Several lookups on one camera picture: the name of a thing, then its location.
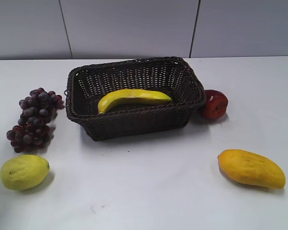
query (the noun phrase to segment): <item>yellow mango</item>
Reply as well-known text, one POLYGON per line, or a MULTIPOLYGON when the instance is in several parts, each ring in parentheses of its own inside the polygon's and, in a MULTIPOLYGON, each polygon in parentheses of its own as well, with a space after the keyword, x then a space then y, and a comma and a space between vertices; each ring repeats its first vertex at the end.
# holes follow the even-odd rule
POLYGON ((218 156, 220 169, 232 180, 268 188, 284 188, 286 177, 282 169, 267 157, 228 149, 218 156))

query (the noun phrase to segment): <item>lemon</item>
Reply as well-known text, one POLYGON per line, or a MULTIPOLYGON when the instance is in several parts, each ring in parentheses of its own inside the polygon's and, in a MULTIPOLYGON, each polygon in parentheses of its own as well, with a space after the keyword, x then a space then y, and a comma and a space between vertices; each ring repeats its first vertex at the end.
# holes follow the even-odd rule
POLYGON ((49 169, 46 159, 36 155, 22 155, 3 164, 0 179, 7 189, 24 190, 40 184, 49 169))

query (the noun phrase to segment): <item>brown wicker basket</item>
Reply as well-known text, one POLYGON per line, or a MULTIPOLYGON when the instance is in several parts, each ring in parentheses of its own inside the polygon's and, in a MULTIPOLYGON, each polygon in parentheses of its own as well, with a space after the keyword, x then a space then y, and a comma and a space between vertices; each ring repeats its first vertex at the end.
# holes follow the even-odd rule
POLYGON ((158 57, 82 66, 68 77, 67 117, 93 140, 151 133, 185 126, 193 110, 205 103, 202 84, 179 57, 158 57), (172 98, 166 105, 127 104, 98 114, 99 100, 120 89, 160 91, 172 98))

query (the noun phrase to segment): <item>apple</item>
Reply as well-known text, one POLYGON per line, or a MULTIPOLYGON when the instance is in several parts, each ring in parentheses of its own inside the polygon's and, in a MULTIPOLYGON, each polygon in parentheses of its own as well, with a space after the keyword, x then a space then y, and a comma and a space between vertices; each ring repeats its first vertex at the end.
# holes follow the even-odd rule
POLYGON ((215 120, 223 116, 228 105, 227 97, 216 90, 205 90, 206 104, 199 109, 202 117, 215 120))

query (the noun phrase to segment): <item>yellow banana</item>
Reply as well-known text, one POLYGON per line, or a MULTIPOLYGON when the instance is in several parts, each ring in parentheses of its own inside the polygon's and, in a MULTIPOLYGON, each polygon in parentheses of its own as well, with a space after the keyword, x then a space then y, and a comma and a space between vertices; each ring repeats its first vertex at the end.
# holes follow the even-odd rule
POLYGON ((167 104, 172 99, 162 92, 124 89, 108 93, 98 103, 98 112, 106 113, 114 106, 120 104, 167 104))

